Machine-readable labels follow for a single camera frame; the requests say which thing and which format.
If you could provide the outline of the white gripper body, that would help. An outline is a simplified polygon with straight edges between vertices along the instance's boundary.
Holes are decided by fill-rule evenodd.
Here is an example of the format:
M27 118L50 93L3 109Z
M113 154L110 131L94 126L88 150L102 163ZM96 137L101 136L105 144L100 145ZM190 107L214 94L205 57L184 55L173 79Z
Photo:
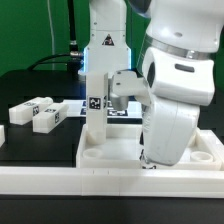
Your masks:
M184 59L147 49L142 72L150 104L143 110L145 162L179 162L198 124L200 108L214 95L211 60Z

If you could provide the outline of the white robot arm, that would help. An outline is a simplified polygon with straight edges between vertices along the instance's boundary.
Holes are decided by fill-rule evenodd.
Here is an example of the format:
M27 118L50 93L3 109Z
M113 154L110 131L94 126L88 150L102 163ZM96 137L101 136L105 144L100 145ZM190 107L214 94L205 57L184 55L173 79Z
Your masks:
M176 164L194 131L200 108L210 104L214 62L224 27L224 0L129 0L150 20L137 68L108 74L116 110L133 96L142 105L143 159Z

